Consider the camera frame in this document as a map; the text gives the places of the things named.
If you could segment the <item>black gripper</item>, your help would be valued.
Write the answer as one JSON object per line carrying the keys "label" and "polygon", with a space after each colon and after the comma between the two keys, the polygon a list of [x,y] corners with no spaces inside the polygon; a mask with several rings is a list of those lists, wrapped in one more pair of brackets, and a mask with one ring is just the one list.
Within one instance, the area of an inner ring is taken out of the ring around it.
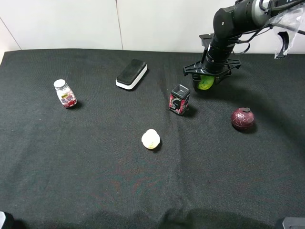
{"label": "black gripper", "polygon": [[230,59],[235,44],[235,39],[220,39],[214,35],[209,47],[204,48],[201,60],[183,68],[185,76],[192,74],[194,89],[198,89],[201,75],[213,76],[214,83],[219,84],[223,75],[230,75],[232,69],[241,67],[239,60]]}

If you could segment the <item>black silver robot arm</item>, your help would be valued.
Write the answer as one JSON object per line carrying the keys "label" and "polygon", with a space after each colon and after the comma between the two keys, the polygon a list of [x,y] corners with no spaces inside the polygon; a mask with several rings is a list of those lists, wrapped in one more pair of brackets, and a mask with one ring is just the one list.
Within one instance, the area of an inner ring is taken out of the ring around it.
{"label": "black silver robot arm", "polygon": [[303,35],[300,23],[305,15],[303,0],[237,0],[233,6],[220,8],[213,19],[213,33],[199,37],[204,51],[201,60],[185,66],[185,76],[191,75],[195,90],[208,90],[241,66],[239,60],[230,59],[237,44],[250,41],[273,28],[282,47],[275,58],[284,58],[293,45],[296,34]]}

